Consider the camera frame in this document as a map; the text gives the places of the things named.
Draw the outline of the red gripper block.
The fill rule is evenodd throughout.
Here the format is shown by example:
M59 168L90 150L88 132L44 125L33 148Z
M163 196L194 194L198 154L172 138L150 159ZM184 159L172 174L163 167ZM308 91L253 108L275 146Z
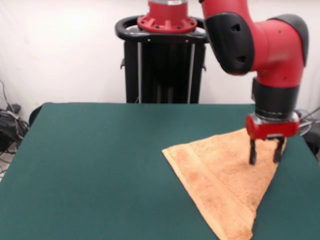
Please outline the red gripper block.
M254 166L257 161L256 140L273 139L277 145L274 150L273 162L279 163L286 146L286 138L293 137L300 129L300 119L296 112L286 120L271 121L249 114L245 118L245 128L250 137L249 164Z

